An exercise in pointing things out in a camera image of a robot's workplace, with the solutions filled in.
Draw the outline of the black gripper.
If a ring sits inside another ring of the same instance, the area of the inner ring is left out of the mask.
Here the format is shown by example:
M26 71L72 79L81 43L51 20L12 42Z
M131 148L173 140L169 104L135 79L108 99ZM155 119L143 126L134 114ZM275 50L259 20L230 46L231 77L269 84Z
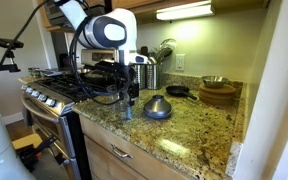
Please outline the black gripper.
M126 92L126 106L134 106L135 100L139 96L139 84L135 82L136 71L131 65L123 65L116 62L100 61L95 64L95 68L111 73L117 85L118 92Z

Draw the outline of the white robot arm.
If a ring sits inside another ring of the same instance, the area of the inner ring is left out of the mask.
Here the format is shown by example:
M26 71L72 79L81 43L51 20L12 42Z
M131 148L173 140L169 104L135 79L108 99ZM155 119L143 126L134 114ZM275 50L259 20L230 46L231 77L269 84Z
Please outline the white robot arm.
M99 15L87 15L77 0L54 0L54 4L66 16L75 30L70 45L69 57L71 67L75 69L76 45L80 42L88 49L114 49L117 55L117 63L109 63L109 70L121 66L125 74L126 84L121 91L126 90L129 96L129 106L133 106L139 95L139 90L134 90L134 69L132 64L147 64L148 58L137 53L137 24L135 15L122 8L116 8L111 12Z

